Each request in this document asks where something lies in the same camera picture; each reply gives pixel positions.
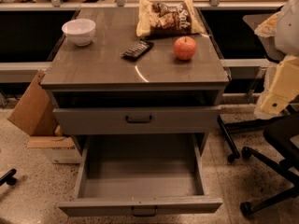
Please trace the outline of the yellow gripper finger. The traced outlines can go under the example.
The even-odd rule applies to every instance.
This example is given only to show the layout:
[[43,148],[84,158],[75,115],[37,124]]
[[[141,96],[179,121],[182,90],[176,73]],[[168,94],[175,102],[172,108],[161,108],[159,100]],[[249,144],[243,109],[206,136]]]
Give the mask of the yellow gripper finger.
[[271,15],[267,20],[263,21],[257,26],[257,28],[254,30],[254,33],[261,37],[274,36],[277,28],[278,15],[279,12]]
[[277,115],[298,95],[299,57],[285,57],[276,68],[274,79],[261,103],[261,110]]

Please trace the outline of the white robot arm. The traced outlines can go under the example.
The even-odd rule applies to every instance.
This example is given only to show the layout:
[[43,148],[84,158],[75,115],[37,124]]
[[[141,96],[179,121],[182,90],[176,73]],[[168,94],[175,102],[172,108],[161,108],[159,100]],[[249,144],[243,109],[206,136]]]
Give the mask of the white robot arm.
[[277,115],[299,95],[299,0],[289,0],[254,33],[273,37],[275,48],[285,54],[260,105],[264,113]]

